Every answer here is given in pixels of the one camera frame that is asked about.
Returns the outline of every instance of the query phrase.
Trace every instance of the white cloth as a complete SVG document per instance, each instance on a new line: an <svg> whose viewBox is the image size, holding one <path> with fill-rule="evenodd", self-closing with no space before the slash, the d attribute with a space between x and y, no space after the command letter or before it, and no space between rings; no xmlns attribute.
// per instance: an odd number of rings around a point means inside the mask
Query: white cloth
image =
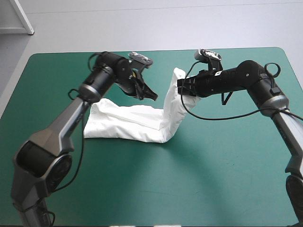
<svg viewBox="0 0 303 227"><path fill-rule="evenodd" d="M177 88L177 79L184 77L183 70L174 69L163 109L145 105L117 106L109 99L101 99L91 106L84 137L167 142L174 136L187 113ZM184 104L188 109L193 108L199 100L199 97L183 95Z"/></svg>

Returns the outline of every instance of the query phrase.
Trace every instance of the gray floor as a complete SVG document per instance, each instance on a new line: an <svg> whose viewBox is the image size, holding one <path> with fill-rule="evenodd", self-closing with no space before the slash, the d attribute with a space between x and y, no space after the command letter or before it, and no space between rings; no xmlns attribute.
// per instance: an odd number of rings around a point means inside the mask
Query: gray floor
<svg viewBox="0 0 303 227"><path fill-rule="evenodd" d="M35 34L0 35L0 116L39 52L277 46L303 84L303 1L19 1Z"/></svg>

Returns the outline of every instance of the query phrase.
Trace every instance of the black robot arm segment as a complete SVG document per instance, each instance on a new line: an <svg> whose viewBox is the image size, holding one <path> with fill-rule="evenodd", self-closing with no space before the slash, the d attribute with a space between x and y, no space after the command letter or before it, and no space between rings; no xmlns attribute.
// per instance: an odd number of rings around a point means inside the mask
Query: black robot arm segment
<svg viewBox="0 0 303 227"><path fill-rule="evenodd" d="M130 54L130 61L110 52L97 55L92 73L79 87L79 95L46 129L31 135L13 159L11 197L26 227L52 225L45 197L56 191L71 168L71 134L91 103L98 102L114 83L129 96L157 98L142 78L143 69L152 60L135 52Z"/></svg>
<svg viewBox="0 0 303 227"><path fill-rule="evenodd" d="M183 90L183 94L186 95L208 97L247 90L261 113L273 120L291 153L291 159L285 169L286 173L291 173L286 180L286 190L299 224L303 226L303 126L290 114L289 100L275 83L274 78L280 73L280 67L274 63L278 67L278 72L272 75L267 70L270 63L262 67L248 60L236 68L218 70L212 65L221 65L220 55L208 54L205 50L198 50L195 59L207 63L208 70L199 71L196 76L187 79L179 79L177 81L179 94Z"/></svg>
<svg viewBox="0 0 303 227"><path fill-rule="evenodd" d="M88 99L92 102L98 100L98 93L103 92L98 89L108 89L108 86L112 81L110 81L109 84L105 84L105 77L97 77L97 75L100 70L106 71L107 69L110 69L115 75L115 78L112 78L112 80L119 85L126 95L140 100L144 98L150 98L152 100L157 99L157 94L145 84L142 77L142 71L148 69L152 65L151 59L136 52L131 52L129 54L130 60L111 52L96 53L95 55L98 57L93 67L92 74L80 87L80 92L83 93L83 96L85 96L87 89L89 90L89 94L91 94L90 91L95 90L94 97L88 97Z"/></svg>

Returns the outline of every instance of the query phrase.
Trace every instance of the green tabletop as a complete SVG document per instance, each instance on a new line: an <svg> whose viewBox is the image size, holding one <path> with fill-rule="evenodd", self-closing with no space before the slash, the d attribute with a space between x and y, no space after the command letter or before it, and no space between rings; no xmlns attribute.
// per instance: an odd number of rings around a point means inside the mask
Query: green tabletop
<svg viewBox="0 0 303 227"><path fill-rule="evenodd" d="M277 84L303 115L302 89L283 50L215 50L224 69L244 60L281 66ZM144 79L159 98L139 101L114 85L106 94L118 105L162 108L175 67L187 71L194 50L140 52L154 64ZM117 52L127 56L127 52ZM12 157L35 131L43 129L70 103L67 92L89 75L91 53L33 55L0 120L0 225L20 225L12 206ZM198 64L193 70L206 69ZM193 112L226 117L256 109L246 91L235 92L226 106L221 96L202 99ZM73 175L81 131L73 136ZM290 153L270 118L255 115L228 121L202 121L190 115L165 144L124 139L88 139L76 180L46 199L55 225L107 226L181 224L183 226L285 226L297 222L285 190Z"/></svg>

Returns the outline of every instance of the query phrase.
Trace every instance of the black cable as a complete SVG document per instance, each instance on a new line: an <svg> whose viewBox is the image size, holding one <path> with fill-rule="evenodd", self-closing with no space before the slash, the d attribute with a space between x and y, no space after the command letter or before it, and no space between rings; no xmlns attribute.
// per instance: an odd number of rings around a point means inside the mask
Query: black cable
<svg viewBox="0 0 303 227"><path fill-rule="evenodd" d="M63 185L62 187L60 188L57 188L54 190L54 192L57 192L63 188L66 188L68 185L70 185L74 180L75 178L77 177L78 175L78 172L80 170L80 166L82 164L82 159L83 159L83 153L84 153L84 135L83 135L83 132L84 132L84 113L82 115L82 120L81 120L81 133L82 133L82 140L81 140L81 153L80 153L80 159L79 159L79 163L78 163L78 166L77 166L77 169L76 169L76 172L74 174L74 176L72 177L72 179L65 185Z"/></svg>
<svg viewBox="0 0 303 227"><path fill-rule="evenodd" d="M26 208L26 209L24 209L24 210L21 210L15 203L13 203L13 205L14 205L14 207L16 208L16 210L18 210L19 212L25 213L25 212L27 212L27 211L29 211L29 210L31 210L31 209L37 207L37 206L41 203L41 201L42 201L43 199L44 199L44 198L38 199L37 202L36 202L33 206L30 206L30 207L28 207L28 208ZM52 215L53 220L52 220L52 222L51 222L51 224L50 224L50 226L49 226L49 227L52 227L53 224L55 223L55 219L56 219L55 213L52 212L52 211L49 211L49 210L47 210L47 209L45 209L45 208L42 208L42 207L38 207L38 208L39 208L43 213L51 214L51 215Z"/></svg>
<svg viewBox="0 0 303 227"><path fill-rule="evenodd" d="M42 210L42 212L44 212L44 213L46 213L46 214L51 214L51 215L52 215L53 220L52 220L52 222L51 222L51 225L49 226L49 227L52 227L53 224L55 223L55 219L56 219L55 213L52 212L52 211L46 210L46 209L41 209L41 210Z"/></svg>
<svg viewBox="0 0 303 227"><path fill-rule="evenodd" d="M198 118L198 119L206 120L206 121L224 121L224 120L231 120L231 119L236 119L236 118L241 118L241 117L247 117L247 116L250 116L250 115L252 115L252 114L261 112L261 111L263 111L263 110L276 110L277 113L278 113L278 112L282 112L282 113L291 115L291 116L296 117L296 118L300 119L301 121L303 121L303 118L302 118L302 117L299 117L298 115L296 115L296 114L294 114L294 113L291 113L291 112L286 111L286 110L280 110L280 109L273 108L273 107L265 107L265 108L261 108L261 109L255 110L255 111L253 111L253 112L243 114L243 115L238 115L238 116L233 116L233 117L224 117L224 118L206 118L206 117L201 117L201 116L198 116L198 115L196 115L196 114L190 112L190 111L187 109L187 107L185 106L184 101L183 101L183 87L184 87L184 82L185 82L186 78L189 76L191 70L192 70L193 67L194 67L196 64L198 64L199 62L200 62L200 61L196 61L196 62L190 67L188 73L186 74L185 78L184 78L183 81L182 81L182 87L181 87L181 102L182 102L182 105L183 105L184 109L185 109L190 115L192 115L192 116L194 116L194 117L196 117L196 118ZM277 76L279 75L279 73L280 73L280 70L278 70L278 73L275 74L275 77L277 77Z"/></svg>
<svg viewBox="0 0 303 227"><path fill-rule="evenodd" d="M294 114L294 113L292 113L292 112L288 112L288 111L285 111L285 110L280 110L280 112L285 113L285 114L288 114L288 115L291 115L291 116L293 116L293 117L295 117L295 118L298 118L298 119L300 119L301 121L303 121L303 118L302 118L302 117L300 117L300 116L298 116L298 115L296 115L296 114Z"/></svg>

